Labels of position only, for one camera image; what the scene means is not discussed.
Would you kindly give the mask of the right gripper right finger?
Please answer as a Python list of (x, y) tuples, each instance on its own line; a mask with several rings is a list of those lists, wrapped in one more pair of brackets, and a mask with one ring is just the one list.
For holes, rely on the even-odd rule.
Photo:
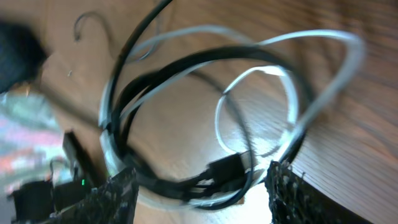
[(264, 185), (274, 224), (371, 224), (294, 174), (288, 163), (272, 161)]

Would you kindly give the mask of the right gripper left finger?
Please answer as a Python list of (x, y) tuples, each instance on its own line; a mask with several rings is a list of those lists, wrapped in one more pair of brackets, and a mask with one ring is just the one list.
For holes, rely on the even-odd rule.
[(125, 168), (83, 200), (39, 223), (132, 223), (138, 192), (136, 171)]

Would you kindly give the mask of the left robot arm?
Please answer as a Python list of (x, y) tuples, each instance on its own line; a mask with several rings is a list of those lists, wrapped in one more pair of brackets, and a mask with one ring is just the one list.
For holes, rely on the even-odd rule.
[(1, 93), (35, 80), (48, 55), (25, 24), (1, 21)]

